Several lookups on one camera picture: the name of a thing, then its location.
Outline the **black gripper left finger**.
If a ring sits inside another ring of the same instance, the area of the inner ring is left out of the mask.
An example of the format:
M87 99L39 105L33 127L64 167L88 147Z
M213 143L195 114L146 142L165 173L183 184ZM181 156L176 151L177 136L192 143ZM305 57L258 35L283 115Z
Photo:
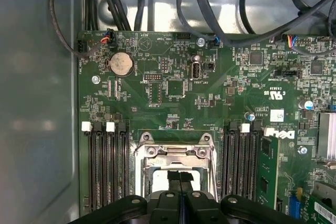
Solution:
M167 174L169 189L154 192L149 200L129 195L72 223L179 223L181 181L177 171Z

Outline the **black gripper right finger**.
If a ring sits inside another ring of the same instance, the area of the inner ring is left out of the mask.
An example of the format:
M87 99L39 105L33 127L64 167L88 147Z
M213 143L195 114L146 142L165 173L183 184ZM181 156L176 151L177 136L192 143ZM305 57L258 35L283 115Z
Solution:
M228 195L217 202L210 194L193 189L193 175L181 172L189 223L295 223L296 220L241 196Z

